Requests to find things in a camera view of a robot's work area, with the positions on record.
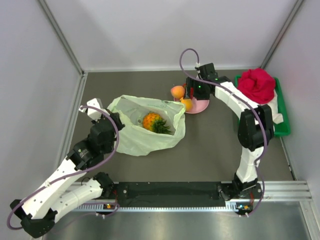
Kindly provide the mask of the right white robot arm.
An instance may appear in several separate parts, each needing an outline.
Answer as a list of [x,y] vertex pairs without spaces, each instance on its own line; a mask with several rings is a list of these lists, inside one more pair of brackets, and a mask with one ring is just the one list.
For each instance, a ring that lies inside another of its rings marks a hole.
[[240,164],[230,187],[219,186],[225,200],[245,198],[258,182],[260,159],[274,137],[271,108],[250,100],[226,76],[218,76],[212,63],[196,64],[197,76],[186,79],[186,95],[197,100],[214,96],[226,104],[238,117],[237,138],[242,147]]

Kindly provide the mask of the pale green plastic bag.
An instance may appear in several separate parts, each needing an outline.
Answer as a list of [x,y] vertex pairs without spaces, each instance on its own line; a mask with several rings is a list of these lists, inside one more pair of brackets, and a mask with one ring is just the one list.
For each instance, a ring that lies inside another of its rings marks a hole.
[[[119,131],[118,153],[131,156],[146,156],[150,152],[175,147],[185,137],[185,106],[178,101],[122,95],[107,107],[119,113],[125,127]],[[159,114],[171,131],[170,134],[154,133],[143,128],[143,118]]]

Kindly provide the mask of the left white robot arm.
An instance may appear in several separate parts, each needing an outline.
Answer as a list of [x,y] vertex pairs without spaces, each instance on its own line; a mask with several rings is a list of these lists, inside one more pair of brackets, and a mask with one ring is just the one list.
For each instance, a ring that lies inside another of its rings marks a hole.
[[105,172],[99,172],[79,188],[67,189],[91,168],[96,169],[104,156],[112,157],[119,143],[119,131],[125,125],[117,112],[105,110],[92,121],[88,136],[76,143],[56,171],[31,197],[15,199],[10,208],[20,219],[21,229],[33,238],[48,233],[67,213],[96,198],[109,198],[114,182]]

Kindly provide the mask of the toy pineapple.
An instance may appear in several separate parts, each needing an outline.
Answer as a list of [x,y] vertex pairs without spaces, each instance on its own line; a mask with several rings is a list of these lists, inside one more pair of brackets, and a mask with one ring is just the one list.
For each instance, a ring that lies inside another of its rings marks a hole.
[[167,121],[155,112],[149,112],[143,117],[142,127],[156,134],[170,135],[172,133],[170,127],[167,126]]

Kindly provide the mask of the yellow orange fruit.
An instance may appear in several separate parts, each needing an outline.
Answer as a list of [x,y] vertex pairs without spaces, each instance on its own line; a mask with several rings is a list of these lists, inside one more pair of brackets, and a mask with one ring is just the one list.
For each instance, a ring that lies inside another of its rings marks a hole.
[[193,108],[193,101],[190,98],[181,98],[180,102],[184,104],[186,112],[189,112]]

